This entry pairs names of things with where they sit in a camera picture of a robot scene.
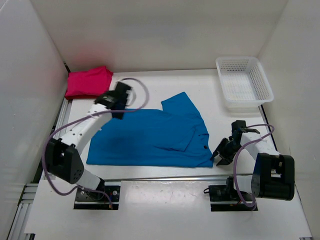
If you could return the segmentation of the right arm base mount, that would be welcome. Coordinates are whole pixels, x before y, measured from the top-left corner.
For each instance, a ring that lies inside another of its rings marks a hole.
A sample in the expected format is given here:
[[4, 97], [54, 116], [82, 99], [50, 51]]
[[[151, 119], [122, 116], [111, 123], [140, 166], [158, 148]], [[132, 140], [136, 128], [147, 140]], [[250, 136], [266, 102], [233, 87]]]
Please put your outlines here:
[[209, 196], [211, 212], [251, 212], [258, 207], [247, 207], [240, 199], [236, 190], [226, 185], [209, 185], [203, 190]]

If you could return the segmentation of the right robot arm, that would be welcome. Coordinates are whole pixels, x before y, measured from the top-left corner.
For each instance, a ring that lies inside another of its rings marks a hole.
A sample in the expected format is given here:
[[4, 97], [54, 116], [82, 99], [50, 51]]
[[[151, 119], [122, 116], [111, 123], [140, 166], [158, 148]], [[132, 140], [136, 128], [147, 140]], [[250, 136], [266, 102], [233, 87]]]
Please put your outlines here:
[[244, 120], [231, 124], [231, 136], [223, 138], [211, 159], [220, 157], [218, 166], [236, 165], [240, 153], [246, 150], [254, 159], [251, 175], [241, 176], [237, 172], [226, 180], [224, 193], [230, 200], [246, 202], [243, 194], [253, 198], [290, 201], [295, 195], [295, 161], [273, 149], [265, 137]]

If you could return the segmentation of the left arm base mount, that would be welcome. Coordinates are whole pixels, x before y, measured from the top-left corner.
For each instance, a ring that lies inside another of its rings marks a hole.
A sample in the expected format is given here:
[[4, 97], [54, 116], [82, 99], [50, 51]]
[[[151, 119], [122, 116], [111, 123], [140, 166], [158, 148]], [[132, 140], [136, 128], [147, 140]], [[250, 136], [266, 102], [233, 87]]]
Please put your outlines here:
[[121, 182], [106, 181], [105, 194], [78, 189], [75, 194], [74, 210], [118, 210], [120, 203]]

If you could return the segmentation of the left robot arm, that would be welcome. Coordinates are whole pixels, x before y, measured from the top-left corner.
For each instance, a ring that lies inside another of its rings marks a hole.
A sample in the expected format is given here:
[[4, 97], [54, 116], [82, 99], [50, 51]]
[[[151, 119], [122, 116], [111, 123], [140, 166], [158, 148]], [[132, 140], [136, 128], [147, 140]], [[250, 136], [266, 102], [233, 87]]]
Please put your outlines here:
[[51, 138], [42, 157], [44, 172], [80, 186], [93, 200], [103, 198], [105, 181], [85, 170], [81, 154], [103, 125], [113, 118], [123, 118], [131, 90], [129, 85], [118, 82], [115, 89], [100, 95], [69, 131], [59, 139]]

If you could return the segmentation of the blue t-shirt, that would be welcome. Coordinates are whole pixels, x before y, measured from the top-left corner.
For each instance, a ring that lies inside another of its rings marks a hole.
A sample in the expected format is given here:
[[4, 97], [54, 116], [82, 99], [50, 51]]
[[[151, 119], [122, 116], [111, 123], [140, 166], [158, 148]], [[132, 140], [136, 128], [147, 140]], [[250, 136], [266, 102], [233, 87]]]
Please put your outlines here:
[[209, 133], [185, 92], [112, 119], [90, 141], [88, 165], [211, 168]]

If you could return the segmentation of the pink t-shirt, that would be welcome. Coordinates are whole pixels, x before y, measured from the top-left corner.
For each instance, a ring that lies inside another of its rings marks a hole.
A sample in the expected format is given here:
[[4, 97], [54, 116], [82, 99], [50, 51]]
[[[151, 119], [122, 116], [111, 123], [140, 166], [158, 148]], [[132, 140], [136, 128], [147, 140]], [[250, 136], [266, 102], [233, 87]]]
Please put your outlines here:
[[109, 90], [114, 73], [106, 66], [71, 72], [67, 79], [65, 98], [94, 99]]

